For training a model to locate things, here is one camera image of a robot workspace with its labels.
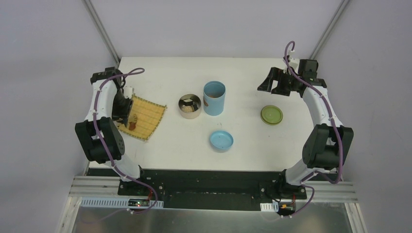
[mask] white wall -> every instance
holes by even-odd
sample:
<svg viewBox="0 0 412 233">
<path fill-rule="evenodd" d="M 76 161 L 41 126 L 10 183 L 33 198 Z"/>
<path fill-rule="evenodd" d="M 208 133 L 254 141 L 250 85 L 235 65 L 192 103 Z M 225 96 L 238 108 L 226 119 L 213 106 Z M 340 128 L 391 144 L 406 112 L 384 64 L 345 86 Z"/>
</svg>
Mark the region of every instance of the white wall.
<svg viewBox="0 0 412 233">
<path fill-rule="evenodd" d="M 80 0 L 3 2 L 0 31 L 1 232 L 52 233 L 86 164 L 89 78 L 112 61 Z"/>
<path fill-rule="evenodd" d="M 310 56 L 341 0 L 157 0 L 93 4 L 120 56 Z"/>
<path fill-rule="evenodd" d="M 355 132 L 344 175 L 371 233 L 412 231 L 411 11 L 410 0 L 354 0 L 318 57 L 330 101 Z"/>
</svg>

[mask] blue tin can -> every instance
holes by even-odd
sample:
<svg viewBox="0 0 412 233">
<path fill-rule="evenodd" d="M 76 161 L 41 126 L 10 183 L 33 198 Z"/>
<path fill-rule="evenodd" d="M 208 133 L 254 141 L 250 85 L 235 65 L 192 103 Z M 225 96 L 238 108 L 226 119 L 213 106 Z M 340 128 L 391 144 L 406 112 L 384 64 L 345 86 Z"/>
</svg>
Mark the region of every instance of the blue tin can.
<svg viewBox="0 0 412 233">
<path fill-rule="evenodd" d="M 218 81 L 206 83 L 203 88 L 203 109 L 211 116 L 217 116 L 223 112 L 226 87 Z"/>
</svg>

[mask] metal bowl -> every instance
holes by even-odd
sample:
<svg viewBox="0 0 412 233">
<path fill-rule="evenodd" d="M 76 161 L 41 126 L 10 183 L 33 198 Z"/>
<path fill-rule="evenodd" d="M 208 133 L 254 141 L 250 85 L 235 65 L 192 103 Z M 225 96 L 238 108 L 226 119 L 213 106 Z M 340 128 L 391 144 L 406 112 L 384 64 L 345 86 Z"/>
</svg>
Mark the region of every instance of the metal bowl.
<svg viewBox="0 0 412 233">
<path fill-rule="evenodd" d="M 202 111 L 202 101 L 197 95 L 187 94 L 179 99 L 179 112 L 186 119 L 198 117 Z"/>
</svg>

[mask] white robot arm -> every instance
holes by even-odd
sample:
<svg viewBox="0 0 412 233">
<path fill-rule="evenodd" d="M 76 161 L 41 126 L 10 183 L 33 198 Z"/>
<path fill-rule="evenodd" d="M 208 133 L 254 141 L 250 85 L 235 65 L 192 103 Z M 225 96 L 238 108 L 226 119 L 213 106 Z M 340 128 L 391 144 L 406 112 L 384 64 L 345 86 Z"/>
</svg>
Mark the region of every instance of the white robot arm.
<svg viewBox="0 0 412 233">
<path fill-rule="evenodd" d="M 113 123 L 113 120 L 115 120 L 118 123 L 127 125 L 130 109 L 133 104 L 133 88 L 122 86 L 121 78 L 118 78 L 107 82 L 103 88 L 100 89 L 100 86 L 106 79 L 119 74 L 121 74 L 121 72 L 114 67 L 109 67 L 106 68 L 104 72 L 93 74 L 90 79 L 93 87 L 90 110 L 85 121 L 76 124 L 75 130 L 89 161 L 105 164 L 117 173 L 118 170 L 120 170 L 125 175 L 137 179 L 140 177 L 140 167 L 135 166 L 131 158 L 124 153 L 123 138 Z M 94 103 L 98 93 L 99 101 L 95 108 Z M 94 113 L 96 113 L 100 133 L 104 137 L 113 159 L 116 161 L 117 170 L 111 165 L 111 161 L 94 130 Z M 130 181 L 126 176 L 119 175 L 123 181 Z"/>
<path fill-rule="evenodd" d="M 336 117 L 327 96 L 325 81 L 316 77 L 318 62 L 316 60 L 300 60 L 299 80 L 296 78 L 296 74 L 290 72 L 290 70 L 294 72 L 296 69 L 296 60 L 287 55 L 285 57 L 290 62 L 290 64 L 287 63 L 289 67 L 284 70 L 276 67 L 271 68 L 268 77 L 257 90 L 284 96 L 289 96 L 291 91 L 298 92 L 308 106 L 312 118 L 314 129 L 303 145 L 302 159 L 291 168 L 283 170 L 275 185 L 275 192 L 280 196 L 290 197 L 301 189 L 304 182 L 311 177 L 339 167 L 340 148 L 331 120 L 334 120 L 342 142 L 343 163 L 353 139 L 353 131 L 351 128 L 344 127 Z M 274 89 L 272 89 L 273 81 L 277 81 L 277 87 Z M 317 91 L 309 88 L 302 81 L 316 88 Z"/>
</svg>

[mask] bamboo mat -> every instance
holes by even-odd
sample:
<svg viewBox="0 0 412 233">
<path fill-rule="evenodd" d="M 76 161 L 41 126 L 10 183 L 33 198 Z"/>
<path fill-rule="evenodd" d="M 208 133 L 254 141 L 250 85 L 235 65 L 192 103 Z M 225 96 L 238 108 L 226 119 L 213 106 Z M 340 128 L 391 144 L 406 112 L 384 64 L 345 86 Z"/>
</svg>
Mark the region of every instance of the bamboo mat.
<svg viewBox="0 0 412 233">
<path fill-rule="evenodd" d="M 166 109 L 166 105 L 159 105 L 133 95 L 133 106 L 127 127 L 121 124 L 118 129 L 134 138 L 146 141 L 159 126 Z"/>
</svg>

